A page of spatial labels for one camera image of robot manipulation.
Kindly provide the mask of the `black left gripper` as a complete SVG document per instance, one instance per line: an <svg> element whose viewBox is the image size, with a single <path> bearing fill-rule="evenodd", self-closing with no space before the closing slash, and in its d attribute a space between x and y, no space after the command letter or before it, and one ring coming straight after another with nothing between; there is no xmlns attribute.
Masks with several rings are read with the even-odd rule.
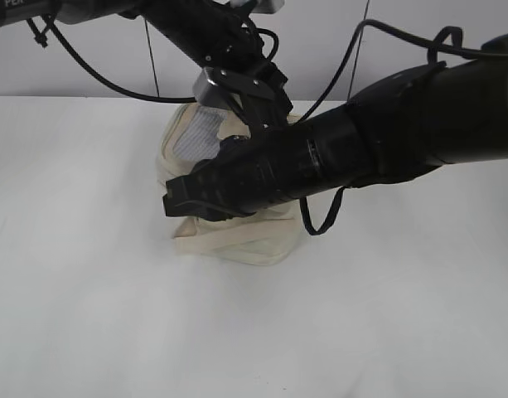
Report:
<svg viewBox="0 0 508 398"><path fill-rule="evenodd" d="M210 39L201 47L201 69L214 69L230 111L253 133L288 125L293 106L284 90L288 78L273 62L278 48L278 39L268 54L261 39Z"/></svg>

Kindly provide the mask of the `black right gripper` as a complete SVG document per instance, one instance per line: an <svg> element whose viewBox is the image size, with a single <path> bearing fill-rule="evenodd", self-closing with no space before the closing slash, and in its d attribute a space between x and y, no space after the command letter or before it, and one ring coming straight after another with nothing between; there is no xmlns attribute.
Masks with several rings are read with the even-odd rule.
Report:
<svg viewBox="0 0 508 398"><path fill-rule="evenodd" d="M166 182L166 216L208 221L246 217L312 194L312 134L274 131L226 138L217 156Z"/></svg>

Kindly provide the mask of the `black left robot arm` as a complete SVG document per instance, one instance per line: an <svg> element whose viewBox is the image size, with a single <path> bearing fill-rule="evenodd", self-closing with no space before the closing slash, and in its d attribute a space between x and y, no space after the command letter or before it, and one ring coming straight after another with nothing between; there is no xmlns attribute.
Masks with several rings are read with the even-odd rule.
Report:
<svg viewBox="0 0 508 398"><path fill-rule="evenodd" d="M257 27L250 16L274 14L283 5L282 1L0 1L0 28L26 22L42 47L47 46L47 33L53 33L84 70L121 95L230 110L257 133L286 127L292 105L284 91L288 79L273 63L278 37ZM56 25L114 14L142 17L201 68L192 96L143 95L116 85L84 61Z"/></svg>

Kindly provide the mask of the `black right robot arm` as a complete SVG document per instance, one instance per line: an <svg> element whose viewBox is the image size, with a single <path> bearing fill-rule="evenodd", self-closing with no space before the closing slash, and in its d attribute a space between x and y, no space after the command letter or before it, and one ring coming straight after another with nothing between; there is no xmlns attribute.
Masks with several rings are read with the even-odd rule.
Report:
<svg viewBox="0 0 508 398"><path fill-rule="evenodd" d="M225 145L167 183L170 217L246 217L338 187L407 182L456 163L508 159L508 61L418 66L347 104Z"/></svg>

